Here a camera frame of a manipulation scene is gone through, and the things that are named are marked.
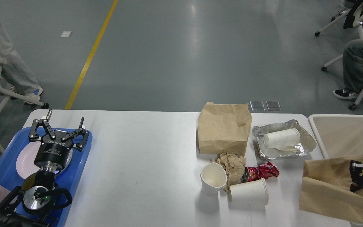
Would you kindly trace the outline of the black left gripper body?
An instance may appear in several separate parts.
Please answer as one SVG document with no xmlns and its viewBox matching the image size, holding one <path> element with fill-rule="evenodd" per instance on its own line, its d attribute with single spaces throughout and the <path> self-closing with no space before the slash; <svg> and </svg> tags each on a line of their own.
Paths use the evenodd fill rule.
<svg viewBox="0 0 363 227">
<path fill-rule="evenodd" d="M 39 168 L 55 167 L 56 171 L 60 171 L 65 167 L 66 159 L 72 153 L 74 146 L 73 140 L 69 139 L 65 142 L 52 141 L 50 139 L 40 139 L 41 145 L 37 152 L 34 164 Z"/>
</svg>

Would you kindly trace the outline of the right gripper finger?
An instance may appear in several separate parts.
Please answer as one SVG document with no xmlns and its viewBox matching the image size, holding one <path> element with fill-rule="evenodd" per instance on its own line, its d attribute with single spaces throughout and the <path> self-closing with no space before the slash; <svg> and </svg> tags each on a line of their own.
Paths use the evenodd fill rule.
<svg viewBox="0 0 363 227">
<path fill-rule="evenodd" d="M 352 180 L 350 191 L 356 192 L 363 189 L 363 164 L 359 161 L 352 160 L 350 162 L 349 171 Z"/>
</svg>

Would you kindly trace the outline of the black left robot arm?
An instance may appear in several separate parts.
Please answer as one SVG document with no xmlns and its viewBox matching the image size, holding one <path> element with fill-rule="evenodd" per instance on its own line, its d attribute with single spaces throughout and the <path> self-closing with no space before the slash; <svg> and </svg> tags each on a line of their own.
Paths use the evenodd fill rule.
<svg viewBox="0 0 363 227">
<path fill-rule="evenodd" d="M 0 227 L 62 227 L 92 146 L 77 128 L 52 128 L 35 119 L 17 132 L 0 158 Z"/>
</svg>

